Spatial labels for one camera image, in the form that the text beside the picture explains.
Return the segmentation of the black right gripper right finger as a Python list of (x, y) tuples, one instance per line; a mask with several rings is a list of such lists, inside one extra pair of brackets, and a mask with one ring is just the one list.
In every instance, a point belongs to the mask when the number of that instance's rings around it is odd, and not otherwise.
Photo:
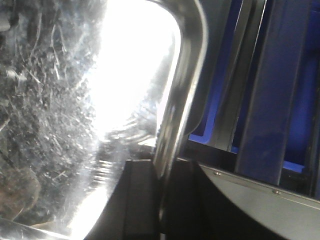
[(235, 206), (191, 161), (171, 170), (163, 228), (168, 240), (280, 240)]

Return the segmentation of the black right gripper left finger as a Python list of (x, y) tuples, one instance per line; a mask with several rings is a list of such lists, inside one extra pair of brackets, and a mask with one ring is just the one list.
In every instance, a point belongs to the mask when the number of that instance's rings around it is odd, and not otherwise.
[(158, 240), (159, 182), (150, 159), (127, 160), (87, 240)]

